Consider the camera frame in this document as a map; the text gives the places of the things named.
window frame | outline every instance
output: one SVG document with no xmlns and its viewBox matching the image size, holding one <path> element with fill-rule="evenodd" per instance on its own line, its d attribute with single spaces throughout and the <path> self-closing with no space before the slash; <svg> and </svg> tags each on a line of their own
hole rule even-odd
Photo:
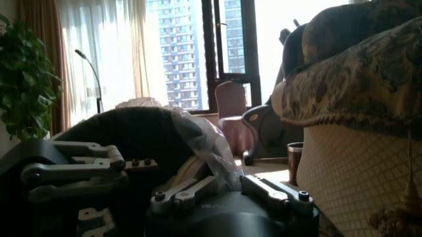
<svg viewBox="0 0 422 237">
<path fill-rule="evenodd" d="M 262 104 L 261 76 L 258 63 L 258 37 L 257 37 L 257 16 L 256 1 L 241 0 L 242 9 L 242 33 L 244 33 L 244 57 L 245 73 L 227 73 L 223 70 L 223 50 L 222 50 L 222 32 L 219 17 L 219 0 L 202 0 L 203 7 L 203 29 L 205 29 L 205 50 L 206 50 L 206 69 L 207 69 L 207 87 L 209 87 L 209 110 L 190 111 L 191 114 L 215 114 L 218 105 L 215 98 L 215 88 L 226 81 L 234 81 L 241 84 L 250 84 L 253 107 Z M 214 27 L 217 45 L 214 44 Z"/>
</svg>

white wall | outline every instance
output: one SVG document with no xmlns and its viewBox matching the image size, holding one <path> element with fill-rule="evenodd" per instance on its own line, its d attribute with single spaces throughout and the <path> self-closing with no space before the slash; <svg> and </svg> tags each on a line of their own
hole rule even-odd
<svg viewBox="0 0 422 237">
<path fill-rule="evenodd" d="M 0 14 L 10 19 L 18 18 L 18 0 L 0 0 Z"/>
<path fill-rule="evenodd" d="M 0 0 L 0 14 L 7 16 L 11 20 L 18 18 L 18 0 Z M 19 140 L 15 138 L 10 140 L 10 134 L 6 130 L 6 125 L 0 120 L 0 158 L 7 151 L 18 144 Z"/>
</svg>

patterned fabric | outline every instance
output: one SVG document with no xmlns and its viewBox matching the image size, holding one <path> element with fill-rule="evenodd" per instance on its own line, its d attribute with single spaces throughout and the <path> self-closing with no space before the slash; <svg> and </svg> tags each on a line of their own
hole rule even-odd
<svg viewBox="0 0 422 237">
<path fill-rule="evenodd" d="M 337 123 L 402 135 L 408 125 L 422 125 L 421 88 L 418 17 L 293 73 L 276 87 L 272 104 L 290 124 Z"/>
<path fill-rule="evenodd" d="M 304 32 L 304 64 L 321 62 L 418 16 L 422 0 L 373 0 L 326 9 Z"/>
<path fill-rule="evenodd" d="M 413 144 L 414 182 L 422 190 L 422 142 Z M 408 139 L 337 125 L 305 129 L 301 190 L 345 236 L 380 236 L 369 214 L 401 203 L 408 183 Z"/>
</svg>

floor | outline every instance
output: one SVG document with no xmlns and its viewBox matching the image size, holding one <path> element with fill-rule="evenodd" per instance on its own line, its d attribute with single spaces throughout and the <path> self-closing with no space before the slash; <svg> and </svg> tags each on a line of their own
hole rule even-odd
<svg viewBox="0 0 422 237">
<path fill-rule="evenodd" d="M 257 159 L 254 165 L 246 166 L 242 160 L 235 160 L 237 165 L 244 167 L 246 174 L 254 174 L 258 177 L 278 180 L 280 182 L 289 181 L 289 166 L 288 158 L 268 158 Z"/>
</svg>

sheer white curtain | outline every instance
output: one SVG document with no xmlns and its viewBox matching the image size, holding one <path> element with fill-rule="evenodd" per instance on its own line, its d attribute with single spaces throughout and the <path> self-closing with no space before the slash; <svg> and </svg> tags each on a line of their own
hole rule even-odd
<svg viewBox="0 0 422 237">
<path fill-rule="evenodd" d="M 146 1 L 58 2 L 70 71 L 73 125 L 98 112 L 95 75 L 90 64 L 74 52 L 77 49 L 85 52 L 99 72 L 105 111 L 135 97 L 153 96 L 167 104 L 163 74 L 147 70 L 147 64 L 158 65 L 155 55 L 161 54 L 159 48 L 146 47 Z"/>
</svg>

